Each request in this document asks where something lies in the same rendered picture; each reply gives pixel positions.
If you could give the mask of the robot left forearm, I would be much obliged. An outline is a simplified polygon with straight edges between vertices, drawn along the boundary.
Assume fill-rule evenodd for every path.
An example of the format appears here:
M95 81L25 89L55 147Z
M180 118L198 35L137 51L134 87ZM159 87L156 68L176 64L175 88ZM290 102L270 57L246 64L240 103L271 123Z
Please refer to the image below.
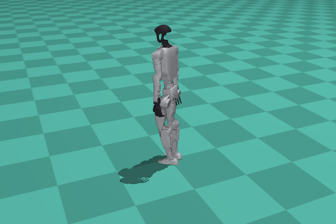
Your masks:
M161 83L159 81L159 76L154 74L152 76L152 80L153 80L153 101L154 102L158 102L158 98L160 98L161 95ZM160 99L161 100L161 99Z

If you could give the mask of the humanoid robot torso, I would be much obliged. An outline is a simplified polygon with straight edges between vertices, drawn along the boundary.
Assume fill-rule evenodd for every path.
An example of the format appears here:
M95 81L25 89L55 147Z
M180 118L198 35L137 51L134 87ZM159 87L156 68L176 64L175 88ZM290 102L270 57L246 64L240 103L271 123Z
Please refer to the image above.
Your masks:
M163 45L157 50L162 50L163 58L161 60L162 66L162 80L164 88L162 89L163 96L169 94L171 101L177 97L177 86L174 85L172 79L177 75L177 55L176 48L172 45L170 48L164 48ZM156 51L157 51L156 50Z

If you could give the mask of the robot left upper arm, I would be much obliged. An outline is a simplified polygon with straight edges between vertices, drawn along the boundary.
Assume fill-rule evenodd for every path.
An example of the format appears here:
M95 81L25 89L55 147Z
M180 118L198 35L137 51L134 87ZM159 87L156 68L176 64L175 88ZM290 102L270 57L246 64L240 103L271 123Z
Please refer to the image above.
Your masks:
M155 74L159 76L159 80L162 79L162 66L161 60L163 58L162 50L157 50L152 53L152 60L154 64Z

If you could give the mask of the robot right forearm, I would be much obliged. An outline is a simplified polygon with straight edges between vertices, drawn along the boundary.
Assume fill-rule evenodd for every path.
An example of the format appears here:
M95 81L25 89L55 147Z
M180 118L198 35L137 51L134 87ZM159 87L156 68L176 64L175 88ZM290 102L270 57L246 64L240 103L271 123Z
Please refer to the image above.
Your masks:
M176 85L176 86L178 85L178 76L179 76L179 70L177 71L176 78L172 79L174 85ZM178 88L178 86L177 86L177 88Z

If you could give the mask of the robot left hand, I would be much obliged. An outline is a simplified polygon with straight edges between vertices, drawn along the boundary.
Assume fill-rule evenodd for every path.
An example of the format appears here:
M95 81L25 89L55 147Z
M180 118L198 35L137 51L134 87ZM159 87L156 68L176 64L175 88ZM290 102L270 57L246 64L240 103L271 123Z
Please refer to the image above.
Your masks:
M158 117L163 117L164 115L161 112L161 107L160 107L160 98L157 99L157 102L153 102L154 106L153 106L153 112L155 112L155 115Z

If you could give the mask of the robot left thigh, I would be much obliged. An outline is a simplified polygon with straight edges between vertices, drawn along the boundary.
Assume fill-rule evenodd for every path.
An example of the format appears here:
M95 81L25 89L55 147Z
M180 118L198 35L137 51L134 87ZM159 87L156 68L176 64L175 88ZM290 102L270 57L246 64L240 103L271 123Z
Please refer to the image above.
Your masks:
M165 94L163 97L161 98L161 103L159 104L161 107L161 112L164 115L163 117L158 117L155 115L155 121L156 121L156 125L157 128L159 129L160 133L163 129L167 129L169 131L169 133L171 134L172 129L165 125L165 120L166 120L166 115L167 115L167 108L170 106L171 104L171 96L169 94Z

